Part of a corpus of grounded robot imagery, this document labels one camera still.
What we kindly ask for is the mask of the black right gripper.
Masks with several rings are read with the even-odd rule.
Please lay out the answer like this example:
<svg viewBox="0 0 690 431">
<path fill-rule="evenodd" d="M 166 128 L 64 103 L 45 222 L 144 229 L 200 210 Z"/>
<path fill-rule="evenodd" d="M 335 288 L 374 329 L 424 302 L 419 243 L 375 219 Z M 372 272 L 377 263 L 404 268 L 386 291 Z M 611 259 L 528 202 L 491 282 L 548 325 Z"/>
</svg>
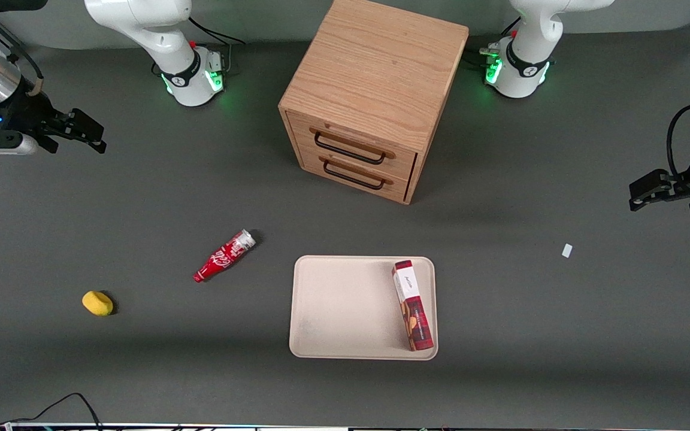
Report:
<svg viewBox="0 0 690 431">
<path fill-rule="evenodd" d="M 67 132 L 68 127 L 74 136 Z M 102 140 L 103 134 L 104 126 L 82 110 L 64 114 L 44 95 L 30 98 L 16 91 L 0 103 L 0 154 L 34 154 L 39 149 L 54 154 L 59 147 L 55 136 L 71 140 L 79 136 L 97 153 L 104 154 L 107 143 Z"/>
</svg>

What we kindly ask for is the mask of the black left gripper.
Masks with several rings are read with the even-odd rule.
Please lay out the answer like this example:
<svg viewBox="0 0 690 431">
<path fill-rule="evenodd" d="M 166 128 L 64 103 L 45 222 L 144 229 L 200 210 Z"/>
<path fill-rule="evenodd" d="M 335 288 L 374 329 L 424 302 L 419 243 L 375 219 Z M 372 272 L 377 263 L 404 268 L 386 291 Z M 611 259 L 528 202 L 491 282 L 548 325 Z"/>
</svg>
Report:
<svg viewBox="0 0 690 431">
<path fill-rule="evenodd" d="M 676 196 L 685 198 L 690 196 L 690 164 L 686 170 L 678 172 L 674 166 L 673 145 L 668 145 L 668 165 L 674 182 L 676 182 Z M 631 212 L 637 212 L 641 208 L 657 202 L 670 202 L 673 194 L 669 192 L 673 188 L 671 175 L 665 169 L 654 169 L 630 184 L 629 208 Z M 636 193 L 651 193 L 649 195 L 637 195 Z"/>
</svg>

